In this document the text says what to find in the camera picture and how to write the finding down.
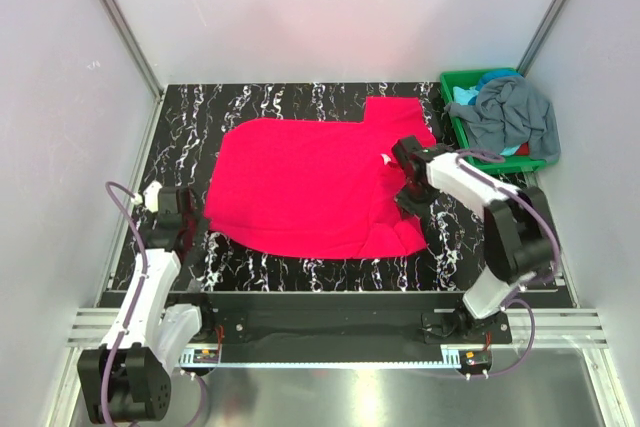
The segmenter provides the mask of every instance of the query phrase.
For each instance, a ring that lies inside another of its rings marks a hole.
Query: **gray cloth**
[[[560,140],[553,105],[520,76],[494,79],[485,85],[476,105],[449,103],[445,110],[464,122],[469,145],[499,154],[529,143],[529,156],[554,162]]]

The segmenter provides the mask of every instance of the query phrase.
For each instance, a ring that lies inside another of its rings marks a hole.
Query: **clothing pile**
[[[472,149],[558,160],[560,140],[553,105],[519,73],[488,72],[475,88],[454,87],[453,97],[445,110],[463,121]]]

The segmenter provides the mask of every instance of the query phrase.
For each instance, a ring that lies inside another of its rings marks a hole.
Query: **white bracket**
[[[119,346],[120,349],[128,349],[134,343],[149,347],[165,370],[171,374],[180,353],[200,330],[202,318],[198,307],[176,305],[167,309],[161,321],[160,317],[169,290],[180,272],[180,259],[175,252],[166,252],[163,249],[147,250],[147,259],[149,267],[147,274],[143,275],[142,256],[140,254],[136,256],[133,279],[124,302],[101,344],[112,348],[116,338],[124,330],[125,335]],[[123,324],[129,306],[143,277],[144,284],[131,321],[124,329]]]

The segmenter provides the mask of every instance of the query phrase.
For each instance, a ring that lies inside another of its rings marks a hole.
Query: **cable connector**
[[[149,187],[144,189],[144,205],[150,212],[158,211],[158,194],[162,189],[162,184],[157,180],[154,180],[149,184]]]
[[[132,203],[133,205],[136,205],[136,206],[137,206],[137,205],[142,205],[142,204],[144,204],[144,197],[142,197],[142,195],[141,195],[141,194],[139,194],[139,193],[137,193],[137,192],[136,192],[136,193],[133,195],[133,198],[131,199],[131,203]]]

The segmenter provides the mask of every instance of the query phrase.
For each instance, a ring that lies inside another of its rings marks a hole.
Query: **blue cloth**
[[[503,157],[509,157],[510,155],[514,155],[520,147],[522,147],[522,144],[517,145],[516,147],[507,147],[502,152],[500,152],[500,155],[502,155]]]
[[[522,77],[518,72],[511,69],[498,69],[498,70],[492,70],[491,72],[487,72],[482,77],[480,77],[480,80],[478,81],[478,85],[476,85],[476,90],[480,92],[482,90],[482,87],[484,87],[486,84],[488,84],[492,80],[499,79],[501,77],[511,77],[512,75],[518,75]]]
[[[475,98],[478,96],[476,89],[463,89],[462,87],[453,88],[453,101],[460,105],[471,105],[471,100],[475,103]]]

